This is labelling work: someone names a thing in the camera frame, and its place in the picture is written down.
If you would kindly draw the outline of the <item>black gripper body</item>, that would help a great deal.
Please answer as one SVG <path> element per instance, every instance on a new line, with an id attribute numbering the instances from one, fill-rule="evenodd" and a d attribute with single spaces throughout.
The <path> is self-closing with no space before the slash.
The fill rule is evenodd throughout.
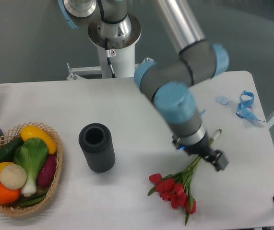
<path id="1" fill-rule="evenodd" d="M 172 143 L 178 150 L 184 150 L 188 155 L 197 154 L 206 161 L 213 161 L 215 159 L 215 152 L 210 148 L 209 137 L 205 133 L 204 137 L 194 144 L 185 144 L 182 139 L 176 135 L 172 136 Z"/>

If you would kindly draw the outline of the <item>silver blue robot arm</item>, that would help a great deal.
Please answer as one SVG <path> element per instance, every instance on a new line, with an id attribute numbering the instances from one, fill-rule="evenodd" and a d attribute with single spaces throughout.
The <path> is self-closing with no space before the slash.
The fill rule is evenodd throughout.
<path id="1" fill-rule="evenodd" d="M 140 92 L 172 130 L 177 149 L 201 156 L 217 171 L 226 168 L 224 153 L 209 146 L 207 130 L 189 87 L 225 72 L 228 53 L 220 44 L 207 41 L 187 1 L 154 1 L 179 56 L 167 65 L 154 61 L 135 63 L 141 25 L 128 12 L 125 0 L 60 0 L 58 4 L 71 28 L 88 27 L 103 78 L 133 77 Z"/>

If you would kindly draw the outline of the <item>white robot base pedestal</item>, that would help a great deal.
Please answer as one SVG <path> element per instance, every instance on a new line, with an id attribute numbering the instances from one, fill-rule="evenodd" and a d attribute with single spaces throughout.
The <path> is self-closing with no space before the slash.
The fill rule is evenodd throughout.
<path id="1" fill-rule="evenodd" d="M 135 62 L 135 45 L 138 40 L 131 45 L 121 49 L 111 49 L 106 51 L 103 47 L 97 46 L 99 66 L 71 68 L 67 63 L 67 80 L 81 79 L 107 79 L 115 75 L 116 78 L 132 78 L 140 63 Z"/>

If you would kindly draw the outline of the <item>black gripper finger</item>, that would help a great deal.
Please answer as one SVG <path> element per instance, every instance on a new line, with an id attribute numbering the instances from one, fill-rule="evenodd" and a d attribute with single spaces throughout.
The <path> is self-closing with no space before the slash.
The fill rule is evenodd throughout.
<path id="1" fill-rule="evenodd" d="M 223 171 L 229 163 L 224 152 L 218 149 L 210 151 L 209 162 L 214 166 L 217 172 Z"/>

